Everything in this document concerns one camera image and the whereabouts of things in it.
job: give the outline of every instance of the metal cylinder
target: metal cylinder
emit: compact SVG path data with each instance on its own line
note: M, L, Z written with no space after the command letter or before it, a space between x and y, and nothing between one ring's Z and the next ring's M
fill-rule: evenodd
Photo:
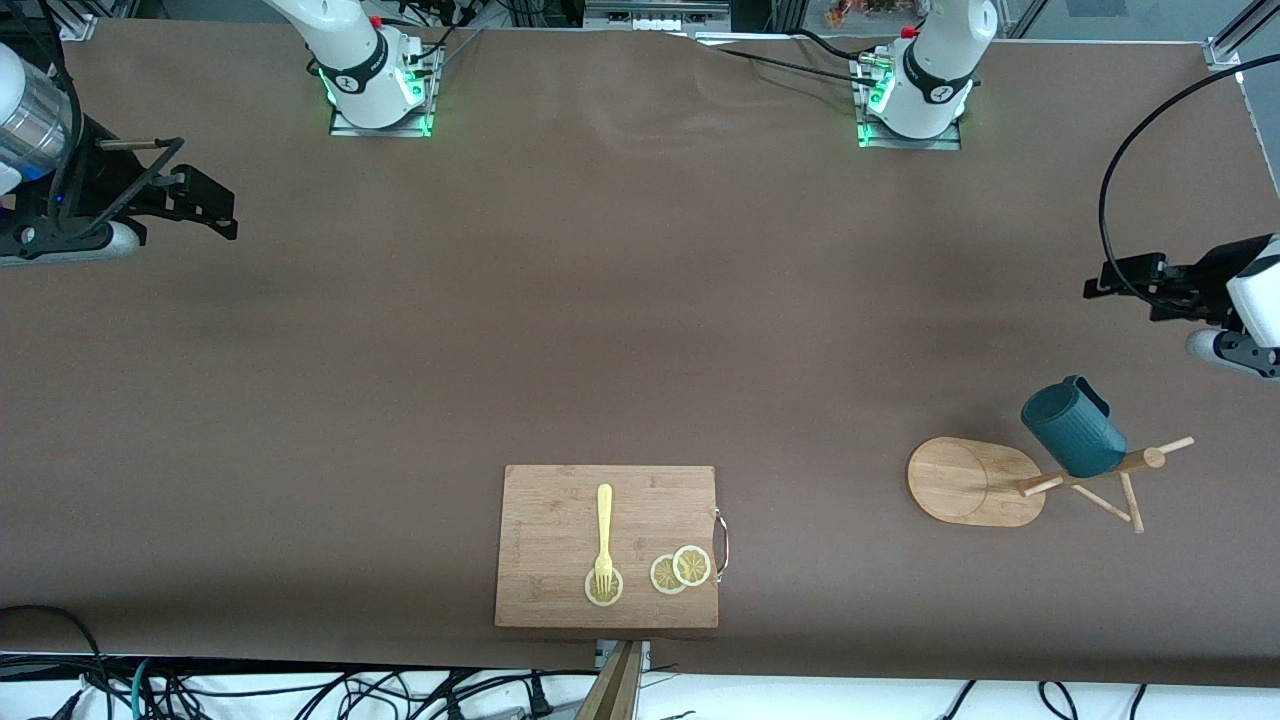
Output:
M14 111L0 124L0 163L41 178L58 167L70 128L70 100L45 73L22 60L24 87Z

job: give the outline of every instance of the lemon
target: lemon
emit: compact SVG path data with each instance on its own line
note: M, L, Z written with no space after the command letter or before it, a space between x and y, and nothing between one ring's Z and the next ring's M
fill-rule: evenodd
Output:
M595 583L593 580L595 580L594 568L586 571L586 583L584 584L584 589L586 591L586 600L590 600L595 605L608 607L622 597L622 573L618 573L617 568L613 569L613 582L609 583L609 592L604 594L595 594Z
M677 550L671 560L672 570L681 584L694 587L712 577L712 559L696 544L686 544Z
M676 570L672 568L671 559L673 555L663 555L662 557L653 561L649 566L649 582L653 587L663 594L676 594L684 592L685 583L680 582L676 577Z

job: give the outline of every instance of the brown table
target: brown table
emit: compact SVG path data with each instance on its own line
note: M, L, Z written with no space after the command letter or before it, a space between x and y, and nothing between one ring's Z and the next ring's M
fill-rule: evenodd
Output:
M110 652L582 666L594 632L493 626L503 466L708 464L722 624L657 662L1280 680L1274 387L1080 300L1105 163L1197 46L996 44L957 154L860 150L847 87L658 33L486 33L422 141L328 137L306 59L287 26L70 50L87 111L184 136L242 233L157 220L129 261L4 273L0 601ZM1121 254L1280 222L1230 83L1114 199ZM1070 373L1135 445L1198 441L1135 480L1144 536L1074 495L1016 530L911 502L933 436L1047 461L1018 410Z

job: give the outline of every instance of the teal mug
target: teal mug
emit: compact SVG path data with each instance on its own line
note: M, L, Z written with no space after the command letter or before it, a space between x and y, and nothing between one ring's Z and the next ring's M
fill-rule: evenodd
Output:
M1093 478L1120 465L1129 441L1111 423L1111 405L1083 375L1037 392L1023 405L1023 424L1071 477Z

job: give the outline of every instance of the cutting board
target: cutting board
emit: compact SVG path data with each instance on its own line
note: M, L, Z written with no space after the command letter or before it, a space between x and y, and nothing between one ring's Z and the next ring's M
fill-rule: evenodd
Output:
M595 491L613 486L609 555L622 597L608 607L584 584L599 551ZM686 544L714 556L716 469L659 465L508 465L502 496L498 602L503 628L714 628L713 575L678 594L649 582L653 561Z

